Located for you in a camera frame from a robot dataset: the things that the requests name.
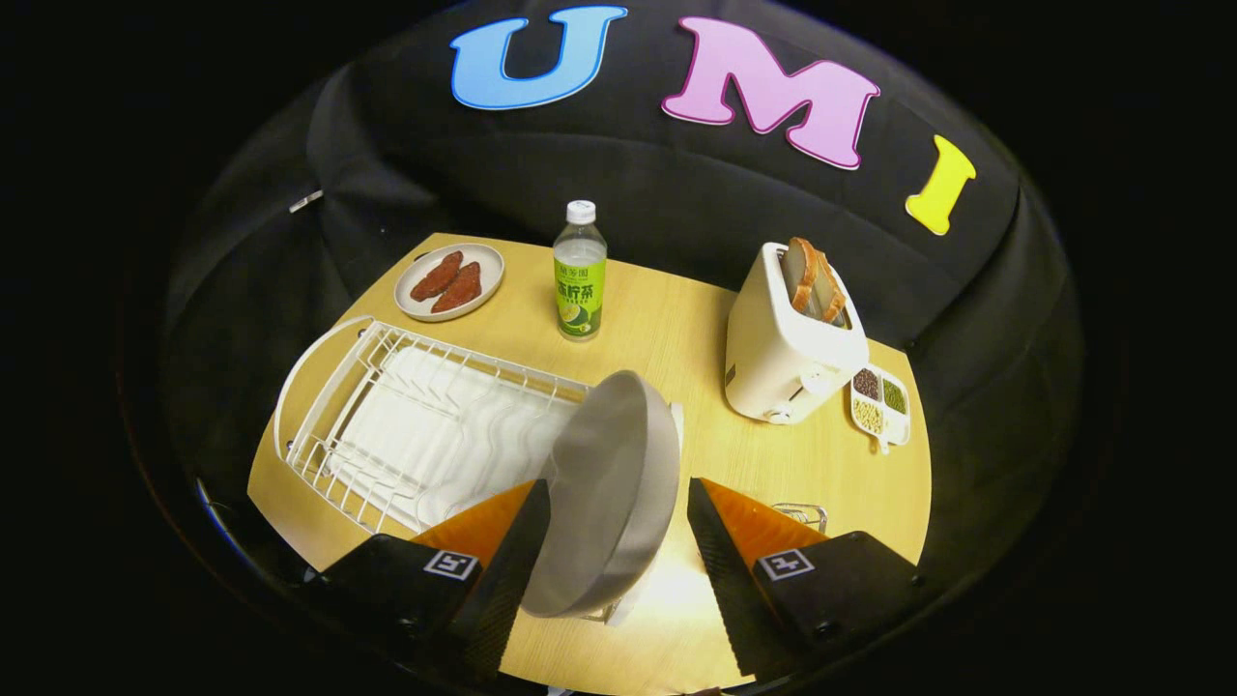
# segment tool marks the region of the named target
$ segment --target lemon tea bottle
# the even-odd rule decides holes
[[[606,240],[593,223],[591,200],[567,204],[567,227],[554,240],[554,284],[558,330],[570,340],[588,340],[601,328],[601,295],[606,286]]]

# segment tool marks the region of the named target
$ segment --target toaster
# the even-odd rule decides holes
[[[867,335],[841,274],[842,326],[790,305],[782,273],[784,244],[761,246],[726,321],[726,402],[776,425],[808,418],[868,362]]]

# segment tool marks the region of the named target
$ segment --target letter u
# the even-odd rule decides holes
[[[526,109],[570,96],[597,75],[606,28],[625,16],[625,7],[611,5],[554,12],[549,20],[563,25],[558,64],[529,79],[512,79],[503,69],[511,35],[528,26],[528,20],[502,20],[461,33],[450,43],[455,49],[452,93],[461,104],[487,110]]]

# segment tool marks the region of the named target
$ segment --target gray plate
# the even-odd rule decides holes
[[[549,529],[522,607],[536,617],[593,613],[640,580],[666,538],[679,488],[669,407],[633,372],[607,377],[554,441],[542,476]]]

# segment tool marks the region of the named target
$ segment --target yellow letter i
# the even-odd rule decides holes
[[[945,234],[949,231],[949,214],[962,187],[975,178],[975,164],[944,137],[934,135],[933,142],[936,143],[936,166],[923,190],[907,198],[907,211],[934,234]]]

